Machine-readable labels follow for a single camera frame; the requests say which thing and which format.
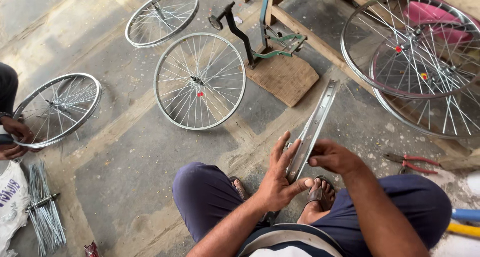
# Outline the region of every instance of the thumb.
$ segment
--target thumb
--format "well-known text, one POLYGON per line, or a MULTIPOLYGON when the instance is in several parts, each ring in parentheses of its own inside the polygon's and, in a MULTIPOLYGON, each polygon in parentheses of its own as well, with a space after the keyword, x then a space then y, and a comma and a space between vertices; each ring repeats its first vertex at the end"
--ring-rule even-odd
POLYGON ((290 186, 288 186, 285 190, 286 193, 291 197, 295 197, 297 194, 307 190, 309 187, 314 185, 314 180, 310 177, 299 179, 290 186))

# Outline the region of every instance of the bicycle wheel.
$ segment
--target bicycle wheel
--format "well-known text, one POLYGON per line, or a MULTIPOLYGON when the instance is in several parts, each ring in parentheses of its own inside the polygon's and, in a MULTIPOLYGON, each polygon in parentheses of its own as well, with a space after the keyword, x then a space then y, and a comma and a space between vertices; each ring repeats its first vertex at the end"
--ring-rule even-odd
POLYGON ((160 57, 153 89, 160 110, 171 122, 184 129, 209 129, 239 106, 245 67, 226 39, 194 33, 174 42, 160 57))
POLYGON ((29 148, 42 148, 57 143, 77 130, 95 111, 102 87, 93 76, 71 73, 57 77, 33 91, 13 114, 23 116, 23 123, 34 134, 29 148))
POLYGON ((381 105, 424 134, 458 139, 480 136, 480 94, 464 89, 443 98, 405 99, 374 89, 381 105))
POLYGON ((157 46, 181 32, 197 11, 198 0, 150 0, 130 18, 125 37, 137 48, 157 46))
POLYGON ((480 30, 435 0, 364 4, 347 21, 341 49, 360 78, 398 97, 443 97, 479 80, 480 30))

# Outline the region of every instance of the hand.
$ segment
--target hand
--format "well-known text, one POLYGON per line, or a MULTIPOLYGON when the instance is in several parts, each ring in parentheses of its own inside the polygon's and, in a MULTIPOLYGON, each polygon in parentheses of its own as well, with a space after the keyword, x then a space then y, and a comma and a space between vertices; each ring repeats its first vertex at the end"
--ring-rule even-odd
POLYGON ((313 186, 312 178, 302 178, 289 185, 286 179, 286 169, 291 159, 297 152, 300 140, 296 140, 288 150, 283 153, 283 147, 290 138, 287 131, 281 136, 270 154, 270 168, 261 181, 258 191, 251 197, 258 201, 263 212, 279 211, 287 206, 298 193, 313 186))
POLYGON ((15 159, 25 155, 27 151, 26 147, 17 144, 2 144, 0 145, 0 160, 15 159))
POLYGON ((18 138, 21 138, 21 143, 32 143, 33 142, 33 132, 30 131, 28 126, 23 125, 17 120, 14 120, 8 116, 2 116, 0 122, 3 125, 3 129, 18 138))
POLYGON ((320 166, 342 176, 364 167, 368 168, 350 150, 327 139, 315 142, 308 164, 312 167, 320 166))

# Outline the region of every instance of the wooden base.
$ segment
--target wooden base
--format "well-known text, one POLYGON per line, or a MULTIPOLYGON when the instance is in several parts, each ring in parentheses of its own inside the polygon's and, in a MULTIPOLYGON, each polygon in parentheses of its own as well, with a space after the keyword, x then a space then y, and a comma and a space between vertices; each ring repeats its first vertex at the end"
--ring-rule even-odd
MULTIPOLYGON (((273 45, 273 48, 282 49, 278 45, 273 45)), ((309 63, 296 55, 293 57, 278 55, 261 59, 253 70, 249 68, 246 70, 250 80, 273 94, 288 107, 295 106, 319 80, 318 74, 309 63)))
POLYGON ((468 156, 444 156, 438 162, 446 170, 478 167, 480 166, 480 148, 473 150, 468 156))

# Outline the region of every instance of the wooden board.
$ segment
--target wooden board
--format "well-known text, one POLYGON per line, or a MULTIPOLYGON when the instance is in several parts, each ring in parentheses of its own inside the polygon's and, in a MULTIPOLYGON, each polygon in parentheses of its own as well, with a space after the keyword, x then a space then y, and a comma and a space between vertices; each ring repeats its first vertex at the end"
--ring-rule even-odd
POLYGON ((438 162, 446 170, 478 167, 480 166, 480 148, 473 150, 469 156, 444 156, 438 162))
MULTIPOLYGON (((274 45, 274 48, 281 50, 277 45, 274 45)), ((245 69, 250 80, 273 94, 288 107, 295 106, 319 80, 317 72, 310 64, 296 55, 293 57, 278 55, 260 59, 253 70, 247 67, 245 69)))
POLYGON ((280 22, 282 22, 286 27, 292 30, 294 33, 306 35, 308 37, 308 39, 305 41, 306 43, 312 46, 316 51, 318 51, 325 58, 330 60, 335 66, 337 66, 340 70, 345 72, 347 76, 355 80, 359 85, 365 88, 370 94, 375 96, 372 87, 368 85, 366 82, 364 82, 362 79, 360 79, 360 77, 357 76, 357 74, 355 74, 351 70, 351 68, 347 65, 347 63, 345 63, 343 56, 338 51, 333 49, 325 41, 321 40, 314 32, 310 31, 310 29, 303 26, 299 21, 291 17, 283 9, 279 8, 279 6, 272 7, 272 14, 280 22))

